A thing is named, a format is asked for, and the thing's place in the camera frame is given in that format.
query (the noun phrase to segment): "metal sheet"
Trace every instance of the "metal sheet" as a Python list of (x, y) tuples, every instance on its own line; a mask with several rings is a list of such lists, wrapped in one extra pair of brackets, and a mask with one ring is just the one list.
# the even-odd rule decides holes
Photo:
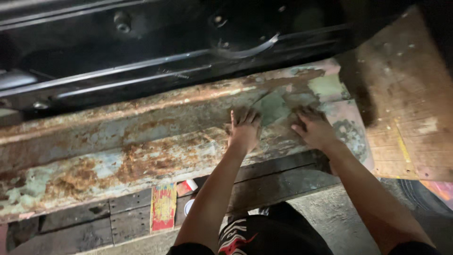
[[(23, 123), (0, 130), (0, 221), (14, 221), (209, 174), (227, 146), (233, 107), (270, 90), (322, 95), (311, 79), (337, 74), (331, 59), (197, 85), (140, 100)], [(288, 132), (291, 118), (263, 129), (244, 165), (308, 148)]]

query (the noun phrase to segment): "forearm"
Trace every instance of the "forearm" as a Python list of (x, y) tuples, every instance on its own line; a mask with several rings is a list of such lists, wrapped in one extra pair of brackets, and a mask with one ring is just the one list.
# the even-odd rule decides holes
[(433, 245), (410, 211), (385, 190), (346, 145), (335, 142), (324, 153), (383, 254), (411, 240)]
[(218, 233), (227, 211), (234, 180), (247, 151), (231, 146), (197, 194), (175, 245), (200, 243), (218, 252)]

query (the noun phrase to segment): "person's left hand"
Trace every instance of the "person's left hand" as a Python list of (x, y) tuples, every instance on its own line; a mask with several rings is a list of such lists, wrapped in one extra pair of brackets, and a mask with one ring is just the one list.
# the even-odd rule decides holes
[(254, 109), (247, 110), (239, 118), (235, 118), (231, 110), (231, 134), (228, 138), (228, 147), (243, 148), (251, 152), (260, 140), (261, 115)]

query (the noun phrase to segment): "hand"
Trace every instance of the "hand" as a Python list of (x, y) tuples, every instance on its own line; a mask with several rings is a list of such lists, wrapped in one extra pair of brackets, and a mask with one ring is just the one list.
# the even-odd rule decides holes
[(231, 134), (228, 138), (228, 148), (243, 148), (247, 153), (251, 152), (260, 140), (261, 115), (254, 109), (247, 110), (238, 119), (231, 111)]
[(297, 115), (304, 127), (294, 124), (291, 128), (311, 147), (324, 151), (327, 146), (339, 141), (332, 126), (320, 112), (311, 107), (300, 107)]

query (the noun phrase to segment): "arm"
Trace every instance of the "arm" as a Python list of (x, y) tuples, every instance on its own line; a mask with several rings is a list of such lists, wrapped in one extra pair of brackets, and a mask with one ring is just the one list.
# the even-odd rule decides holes
[(217, 254), (218, 235), (239, 167), (259, 141), (261, 117), (250, 110), (236, 120), (231, 111), (231, 135), (222, 160), (206, 180), (184, 220), (174, 245), (199, 243)]
[(333, 128), (310, 108), (298, 112), (306, 129), (291, 126), (304, 141), (323, 151), (331, 168), (340, 177), (344, 188), (363, 223), (382, 254), (408, 241), (434, 244), (410, 211), (401, 205), (381, 183), (354, 157), (349, 148), (337, 140)]

